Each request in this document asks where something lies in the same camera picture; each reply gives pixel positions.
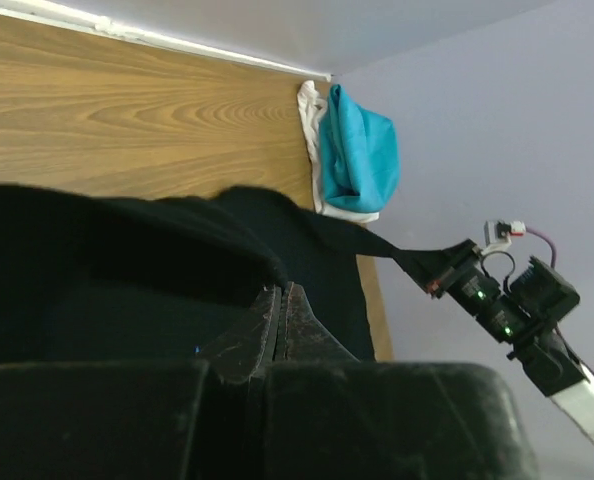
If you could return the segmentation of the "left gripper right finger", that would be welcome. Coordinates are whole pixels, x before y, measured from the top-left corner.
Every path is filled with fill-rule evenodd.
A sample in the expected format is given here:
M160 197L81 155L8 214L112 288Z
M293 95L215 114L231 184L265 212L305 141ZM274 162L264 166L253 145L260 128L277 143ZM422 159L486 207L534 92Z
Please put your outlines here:
M305 290L296 283L290 283L282 294L273 360L358 361L316 318Z

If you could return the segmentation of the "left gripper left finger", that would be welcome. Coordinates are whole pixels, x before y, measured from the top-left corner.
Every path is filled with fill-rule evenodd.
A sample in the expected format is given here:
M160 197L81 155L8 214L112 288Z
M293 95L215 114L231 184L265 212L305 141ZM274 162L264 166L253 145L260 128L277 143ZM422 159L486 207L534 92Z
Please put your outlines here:
M250 309L197 357L208 361L226 382L262 382L273 362L282 305L282 289L265 287Z

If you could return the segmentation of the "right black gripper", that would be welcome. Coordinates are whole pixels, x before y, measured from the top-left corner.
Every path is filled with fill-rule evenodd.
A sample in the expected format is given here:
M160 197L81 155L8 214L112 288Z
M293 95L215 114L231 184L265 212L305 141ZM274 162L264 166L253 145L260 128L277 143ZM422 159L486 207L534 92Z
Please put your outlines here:
M498 281L484 267L490 255L470 240L427 255L424 290L434 298L452 297L500 343L542 337L580 303L576 289L535 256L514 279Z

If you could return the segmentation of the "black t shirt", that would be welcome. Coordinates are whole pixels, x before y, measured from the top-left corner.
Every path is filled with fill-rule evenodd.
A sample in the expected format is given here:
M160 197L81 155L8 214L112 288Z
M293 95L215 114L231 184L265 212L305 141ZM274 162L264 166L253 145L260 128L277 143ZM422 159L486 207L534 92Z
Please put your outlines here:
M0 364L189 358L290 283L369 360L361 255L413 268L412 251L273 190L143 200L0 185Z

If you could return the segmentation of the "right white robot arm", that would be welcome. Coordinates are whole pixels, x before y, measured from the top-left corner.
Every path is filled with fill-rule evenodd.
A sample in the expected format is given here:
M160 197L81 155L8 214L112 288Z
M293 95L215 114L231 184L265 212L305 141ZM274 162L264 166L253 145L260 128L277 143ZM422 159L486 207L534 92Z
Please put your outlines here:
M485 269L489 253L467 240L428 254L424 290L450 295L497 342L510 347L533 385L594 445L594 373L558 331L580 302L552 266L531 257L522 273L498 281Z

